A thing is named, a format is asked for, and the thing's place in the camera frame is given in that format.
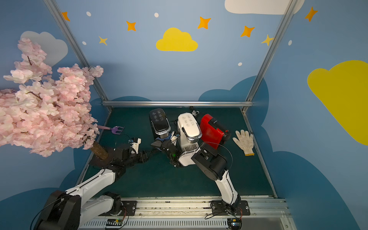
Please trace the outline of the white coffee machine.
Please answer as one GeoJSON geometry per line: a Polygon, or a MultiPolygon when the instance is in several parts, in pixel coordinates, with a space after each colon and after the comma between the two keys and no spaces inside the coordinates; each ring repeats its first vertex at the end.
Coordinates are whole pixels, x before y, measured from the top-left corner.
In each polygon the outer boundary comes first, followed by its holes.
{"type": "Polygon", "coordinates": [[[182,154],[179,163],[186,167],[195,164],[192,157],[199,148],[198,141],[202,137],[199,124],[191,113],[183,113],[178,116],[177,127],[179,132],[179,146],[182,154]]]}

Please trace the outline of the black coffee machine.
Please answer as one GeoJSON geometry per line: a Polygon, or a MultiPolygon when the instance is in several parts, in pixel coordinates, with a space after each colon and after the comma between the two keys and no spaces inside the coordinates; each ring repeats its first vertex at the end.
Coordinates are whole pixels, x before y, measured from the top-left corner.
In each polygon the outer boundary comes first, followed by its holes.
{"type": "Polygon", "coordinates": [[[171,126],[163,109],[157,108],[149,112],[149,120],[154,140],[163,140],[170,136],[171,126]]]}

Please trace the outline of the red coffee machine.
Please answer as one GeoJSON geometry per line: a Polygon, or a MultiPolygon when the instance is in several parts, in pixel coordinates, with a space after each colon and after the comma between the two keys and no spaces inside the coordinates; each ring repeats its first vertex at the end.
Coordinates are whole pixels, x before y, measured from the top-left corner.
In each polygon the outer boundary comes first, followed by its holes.
{"type": "Polygon", "coordinates": [[[202,117],[200,129],[202,141],[214,149],[218,149],[220,145],[223,145],[231,137],[231,132],[210,114],[205,114],[202,117]]]}

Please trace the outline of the blue grey cleaning cloth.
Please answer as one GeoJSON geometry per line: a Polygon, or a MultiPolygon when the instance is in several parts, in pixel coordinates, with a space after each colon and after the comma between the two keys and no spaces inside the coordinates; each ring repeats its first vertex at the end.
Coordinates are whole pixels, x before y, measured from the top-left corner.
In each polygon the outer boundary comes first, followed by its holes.
{"type": "Polygon", "coordinates": [[[171,144],[172,140],[171,139],[160,139],[160,138],[156,138],[155,141],[153,143],[151,143],[150,145],[153,148],[158,149],[159,151],[165,150],[168,148],[168,146],[171,144]]]}

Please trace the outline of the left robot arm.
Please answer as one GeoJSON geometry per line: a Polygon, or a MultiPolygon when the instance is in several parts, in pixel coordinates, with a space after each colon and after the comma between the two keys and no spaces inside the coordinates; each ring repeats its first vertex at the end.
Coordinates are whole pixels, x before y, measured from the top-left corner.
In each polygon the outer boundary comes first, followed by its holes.
{"type": "Polygon", "coordinates": [[[92,197],[118,181],[128,167],[148,161],[149,154],[144,150],[139,151],[138,147],[138,144],[125,144],[122,148],[106,148],[101,153],[94,153],[90,164],[99,167],[100,171],[73,188],[53,192],[29,228],[77,230],[101,214],[127,215],[120,195],[106,192],[95,200],[92,197]]]}

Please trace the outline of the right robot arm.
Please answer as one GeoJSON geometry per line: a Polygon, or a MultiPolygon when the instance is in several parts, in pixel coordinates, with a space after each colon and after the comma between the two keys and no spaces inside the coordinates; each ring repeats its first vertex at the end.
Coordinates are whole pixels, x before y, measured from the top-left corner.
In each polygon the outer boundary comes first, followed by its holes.
{"type": "Polygon", "coordinates": [[[175,167],[196,165],[209,179],[215,181],[225,208],[237,209],[240,195],[231,182],[227,160],[215,148],[204,142],[201,145],[190,145],[188,151],[180,151],[173,141],[164,140],[160,142],[159,149],[166,153],[175,167]]]}

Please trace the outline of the purple toy fork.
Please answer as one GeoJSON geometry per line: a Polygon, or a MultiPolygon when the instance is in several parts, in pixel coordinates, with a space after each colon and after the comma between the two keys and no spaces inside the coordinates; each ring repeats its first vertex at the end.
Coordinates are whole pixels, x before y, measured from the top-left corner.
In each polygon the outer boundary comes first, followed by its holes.
{"type": "Polygon", "coordinates": [[[102,130],[110,130],[112,134],[115,135],[120,135],[124,131],[124,127],[121,126],[107,127],[98,125],[97,128],[102,130]]]}

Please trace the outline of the white knit glove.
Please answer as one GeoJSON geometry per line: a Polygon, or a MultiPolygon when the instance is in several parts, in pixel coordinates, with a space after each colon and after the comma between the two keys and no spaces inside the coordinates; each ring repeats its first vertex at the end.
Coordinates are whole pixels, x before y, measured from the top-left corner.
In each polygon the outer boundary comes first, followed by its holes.
{"type": "Polygon", "coordinates": [[[235,131],[236,137],[232,138],[234,143],[244,152],[245,156],[254,156],[254,135],[249,131],[235,131]]]}

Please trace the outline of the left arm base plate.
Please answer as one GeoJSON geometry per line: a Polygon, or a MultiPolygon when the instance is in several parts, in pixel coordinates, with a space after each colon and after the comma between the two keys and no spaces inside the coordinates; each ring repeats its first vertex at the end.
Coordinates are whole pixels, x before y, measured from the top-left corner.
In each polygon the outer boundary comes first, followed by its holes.
{"type": "Polygon", "coordinates": [[[136,208],[136,200],[122,200],[120,203],[114,201],[111,210],[100,216],[134,216],[136,208]]]}

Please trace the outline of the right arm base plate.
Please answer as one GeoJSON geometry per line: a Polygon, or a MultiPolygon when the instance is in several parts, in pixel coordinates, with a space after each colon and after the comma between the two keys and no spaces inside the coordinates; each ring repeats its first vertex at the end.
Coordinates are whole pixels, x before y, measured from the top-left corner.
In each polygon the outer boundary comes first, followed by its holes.
{"type": "Polygon", "coordinates": [[[210,202],[210,208],[216,215],[235,215],[250,216],[250,207],[246,200],[236,201],[233,205],[229,205],[222,200],[213,200],[210,202]]]}

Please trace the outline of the horizontal aluminium frame bar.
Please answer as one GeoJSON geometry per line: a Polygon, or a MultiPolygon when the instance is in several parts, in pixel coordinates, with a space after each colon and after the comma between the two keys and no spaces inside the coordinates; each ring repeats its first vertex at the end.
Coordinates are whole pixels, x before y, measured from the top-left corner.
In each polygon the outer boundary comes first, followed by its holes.
{"type": "Polygon", "coordinates": [[[102,101],[103,106],[111,107],[251,107],[252,102],[206,102],[206,101],[102,101]]]}

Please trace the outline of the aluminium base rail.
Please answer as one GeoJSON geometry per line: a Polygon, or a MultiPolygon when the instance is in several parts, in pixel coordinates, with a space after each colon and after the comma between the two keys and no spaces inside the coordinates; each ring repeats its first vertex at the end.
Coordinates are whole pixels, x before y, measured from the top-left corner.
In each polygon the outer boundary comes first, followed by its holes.
{"type": "Polygon", "coordinates": [[[250,216],[216,215],[210,202],[219,196],[124,197],[136,200],[134,216],[97,216],[78,230],[295,230],[284,199],[242,196],[250,216]]]}

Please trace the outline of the left aluminium frame post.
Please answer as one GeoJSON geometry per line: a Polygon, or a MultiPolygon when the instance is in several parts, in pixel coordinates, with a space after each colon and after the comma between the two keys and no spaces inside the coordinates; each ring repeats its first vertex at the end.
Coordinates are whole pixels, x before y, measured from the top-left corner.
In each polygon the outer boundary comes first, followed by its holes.
{"type": "MultiPolygon", "coordinates": [[[[62,31],[63,35],[65,36],[66,40],[68,41],[69,45],[74,51],[74,54],[76,55],[78,61],[81,63],[82,67],[90,67],[91,66],[90,63],[88,62],[86,56],[83,54],[81,47],[79,46],[74,34],[72,33],[71,29],[67,24],[67,21],[64,19],[62,12],[59,6],[57,5],[57,2],[54,0],[44,0],[43,2],[45,3],[49,12],[55,19],[58,27],[62,31]]],[[[94,79],[94,87],[98,95],[102,99],[102,101],[109,100],[97,78],[94,79]]]]}

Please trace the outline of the aluminium frame post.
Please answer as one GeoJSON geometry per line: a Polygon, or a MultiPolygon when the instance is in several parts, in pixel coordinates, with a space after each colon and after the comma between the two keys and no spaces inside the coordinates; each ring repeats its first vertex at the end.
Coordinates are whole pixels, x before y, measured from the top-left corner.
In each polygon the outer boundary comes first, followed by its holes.
{"type": "MultiPolygon", "coordinates": [[[[71,29],[67,24],[67,21],[64,19],[62,12],[59,6],[57,5],[57,2],[54,0],[44,0],[43,2],[45,3],[49,12],[55,19],[58,27],[62,31],[63,35],[65,36],[66,40],[68,41],[69,45],[74,51],[74,54],[76,55],[78,61],[81,63],[82,67],[90,67],[91,66],[90,63],[88,62],[86,56],[83,54],[81,47],[79,46],[74,34],[72,33],[71,29]]],[[[98,95],[102,99],[102,101],[109,100],[97,78],[94,79],[94,87],[98,95]]]]}
{"type": "Polygon", "coordinates": [[[275,36],[274,36],[274,39],[272,41],[272,44],[269,46],[269,49],[266,53],[266,56],[264,58],[264,61],[261,65],[261,68],[251,86],[251,89],[247,95],[247,98],[246,98],[246,102],[248,103],[248,105],[245,105],[242,107],[242,113],[245,115],[246,114],[246,111],[248,110],[249,107],[251,107],[253,105],[253,99],[256,95],[256,92],[267,72],[267,69],[269,67],[269,65],[271,64],[272,62],[272,59],[277,51],[277,48],[280,44],[280,42],[282,41],[282,38],[288,28],[288,25],[290,24],[291,22],[291,19],[294,15],[294,10],[297,6],[299,1],[297,0],[292,0],[292,1],[289,1],[287,7],[286,7],[286,11],[280,21],[280,24],[276,30],[276,33],[275,33],[275,36]]]}

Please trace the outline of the right aluminium frame post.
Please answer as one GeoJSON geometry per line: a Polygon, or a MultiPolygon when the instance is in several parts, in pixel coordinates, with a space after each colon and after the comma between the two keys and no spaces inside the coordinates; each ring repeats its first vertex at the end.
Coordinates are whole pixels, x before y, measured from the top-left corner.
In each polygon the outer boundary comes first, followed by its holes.
{"type": "Polygon", "coordinates": [[[276,30],[276,33],[275,33],[275,36],[274,36],[274,39],[272,41],[272,44],[269,46],[269,49],[266,53],[266,56],[264,58],[264,61],[261,65],[261,68],[251,86],[251,89],[247,95],[247,98],[246,98],[246,102],[248,103],[248,105],[245,105],[242,107],[242,113],[245,115],[246,114],[246,111],[248,110],[249,107],[251,107],[253,105],[253,99],[256,95],[256,92],[267,72],[267,69],[269,67],[269,65],[271,64],[272,62],[272,59],[277,51],[277,48],[280,44],[280,42],[282,41],[282,38],[288,28],[288,25],[290,24],[291,22],[291,19],[294,15],[294,10],[297,6],[299,1],[297,0],[292,0],[292,1],[289,1],[287,7],[286,7],[286,11],[280,21],[280,24],[276,30]]]}

